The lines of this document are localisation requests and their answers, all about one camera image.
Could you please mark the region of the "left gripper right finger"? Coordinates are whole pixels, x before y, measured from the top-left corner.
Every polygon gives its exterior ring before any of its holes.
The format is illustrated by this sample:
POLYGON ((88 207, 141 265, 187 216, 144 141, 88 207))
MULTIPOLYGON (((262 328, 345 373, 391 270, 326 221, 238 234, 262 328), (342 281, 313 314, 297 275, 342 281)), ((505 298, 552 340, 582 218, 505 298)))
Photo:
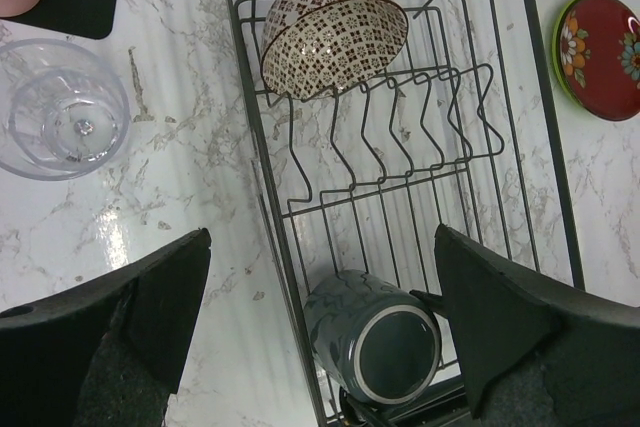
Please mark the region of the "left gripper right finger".
POLYGON ((636 426, 639 310, 517 264, 440 225, 435 260, 473 418, 636 426))

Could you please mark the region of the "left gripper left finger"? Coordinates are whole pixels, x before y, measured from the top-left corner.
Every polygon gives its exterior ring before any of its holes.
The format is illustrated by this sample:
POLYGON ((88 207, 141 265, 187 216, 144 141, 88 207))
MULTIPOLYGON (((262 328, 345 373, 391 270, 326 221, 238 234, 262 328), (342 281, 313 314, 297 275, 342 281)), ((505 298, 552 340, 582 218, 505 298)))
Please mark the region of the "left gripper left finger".
POLYGON ((161 426, 211 259, 207 230, 1 314, 4 426, 161 426))

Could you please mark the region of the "black wire dish rack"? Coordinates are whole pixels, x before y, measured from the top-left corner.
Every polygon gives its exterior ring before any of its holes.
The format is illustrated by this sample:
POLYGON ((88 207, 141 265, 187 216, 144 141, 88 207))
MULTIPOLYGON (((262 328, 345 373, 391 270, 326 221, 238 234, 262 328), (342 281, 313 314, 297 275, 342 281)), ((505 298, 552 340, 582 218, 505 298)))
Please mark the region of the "black wire dish rack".
POLYGON ((303 304, 362 269, 438 292, 440 224, 541 273, 585 285, 536 0, 393 0, 393 62, 301 100, 260 76, 275 0, 227 0, 263 218, 317 426, 356 423, 312 358, 303 304))

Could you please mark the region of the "red floral plate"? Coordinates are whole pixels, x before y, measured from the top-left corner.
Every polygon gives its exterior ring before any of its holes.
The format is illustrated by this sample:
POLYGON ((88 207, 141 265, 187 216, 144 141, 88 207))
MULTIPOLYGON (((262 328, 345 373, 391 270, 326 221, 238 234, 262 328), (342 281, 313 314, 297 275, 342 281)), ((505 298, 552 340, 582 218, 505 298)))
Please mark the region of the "red floral plate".
POLYGON ((639 17, 620 0, 581 0, 575 13, 591 51, 586 87, 570 80, 580 107, 608 121, 633 118, 639 113, 639 17))

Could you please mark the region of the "clear glass tumbler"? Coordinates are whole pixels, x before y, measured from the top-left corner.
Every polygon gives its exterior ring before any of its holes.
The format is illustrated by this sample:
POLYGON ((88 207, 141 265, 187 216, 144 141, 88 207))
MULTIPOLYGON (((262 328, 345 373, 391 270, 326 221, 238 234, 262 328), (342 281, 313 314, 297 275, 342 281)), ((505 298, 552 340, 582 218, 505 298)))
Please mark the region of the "clear glass tumbler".
POLYGON ((1 168, 62 181, 109 162, 131 123, 124 86, 100 57, 68 41, 1 47, 1 168))

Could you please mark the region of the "grey ceramic mug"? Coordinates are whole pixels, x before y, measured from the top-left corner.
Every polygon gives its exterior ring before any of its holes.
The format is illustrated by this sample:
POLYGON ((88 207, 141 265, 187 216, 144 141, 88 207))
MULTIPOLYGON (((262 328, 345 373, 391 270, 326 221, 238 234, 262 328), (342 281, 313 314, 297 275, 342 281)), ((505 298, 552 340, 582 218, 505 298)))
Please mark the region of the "grey ceramic mug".
POLYGON ((401 406, 432 383, 441 330, 410 293, 365 271, 343 270, 313 289, 303 312, 314 359, 355 400, 401 406))

